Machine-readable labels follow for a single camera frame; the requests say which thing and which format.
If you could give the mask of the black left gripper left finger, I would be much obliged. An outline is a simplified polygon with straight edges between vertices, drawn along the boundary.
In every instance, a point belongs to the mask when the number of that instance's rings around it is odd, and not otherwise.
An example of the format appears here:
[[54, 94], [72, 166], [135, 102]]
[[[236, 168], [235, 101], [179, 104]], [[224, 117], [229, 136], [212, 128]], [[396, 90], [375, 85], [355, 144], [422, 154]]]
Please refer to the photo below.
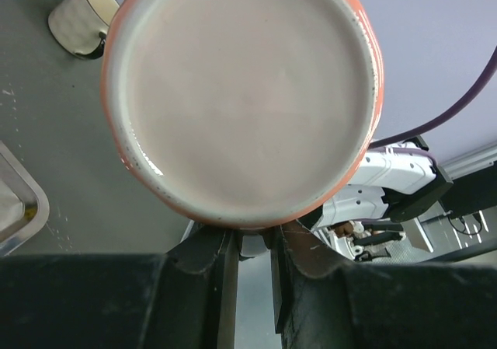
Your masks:
[[238, 251], [204, 226], [167, 253], [1, 261], [3, 348], [231, 348]]

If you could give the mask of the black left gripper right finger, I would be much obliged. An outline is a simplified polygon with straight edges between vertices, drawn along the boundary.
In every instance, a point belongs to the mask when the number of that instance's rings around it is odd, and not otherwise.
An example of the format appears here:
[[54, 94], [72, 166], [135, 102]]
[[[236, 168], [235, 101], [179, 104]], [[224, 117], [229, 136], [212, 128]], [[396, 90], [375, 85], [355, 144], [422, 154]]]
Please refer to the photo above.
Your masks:
[[298, 222], [271, 246], [275, 329], [285, 348], [494, 348], [496, 269], [357, 263]]

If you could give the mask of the pink ceramic mug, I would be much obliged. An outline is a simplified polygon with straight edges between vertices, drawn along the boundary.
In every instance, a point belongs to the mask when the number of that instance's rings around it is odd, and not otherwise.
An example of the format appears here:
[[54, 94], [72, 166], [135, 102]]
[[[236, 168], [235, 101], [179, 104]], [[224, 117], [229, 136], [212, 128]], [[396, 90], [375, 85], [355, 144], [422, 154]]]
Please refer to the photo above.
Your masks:
[[260, 231], [352, 179], [384, 65], [360, 0], [124, 0], [101, 100], [123, 163], [173, 211]]

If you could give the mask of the cream mug black handle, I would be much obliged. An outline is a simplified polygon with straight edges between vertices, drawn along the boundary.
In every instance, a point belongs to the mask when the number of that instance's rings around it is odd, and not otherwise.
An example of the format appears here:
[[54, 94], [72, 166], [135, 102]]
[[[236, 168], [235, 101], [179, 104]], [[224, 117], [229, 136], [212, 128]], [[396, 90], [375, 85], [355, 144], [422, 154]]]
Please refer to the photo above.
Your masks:
[[63, 0], [48, 16], [54, 39], [82, 60], [103, 56], [106, 37], [120, 5], [117, 0]]

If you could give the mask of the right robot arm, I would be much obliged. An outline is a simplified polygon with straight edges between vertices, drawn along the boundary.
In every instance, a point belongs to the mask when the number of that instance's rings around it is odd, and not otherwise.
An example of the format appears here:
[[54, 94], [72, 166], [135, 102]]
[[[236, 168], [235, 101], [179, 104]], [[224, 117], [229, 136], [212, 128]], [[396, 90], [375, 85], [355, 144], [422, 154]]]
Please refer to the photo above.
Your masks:
[[374, 148], [353, 178], [304, 224], [326, 246], [356, 262], [389, 258], [389, 246], [409, 241], [431, 253], [419, 221], [453, 185], [420, 137]]

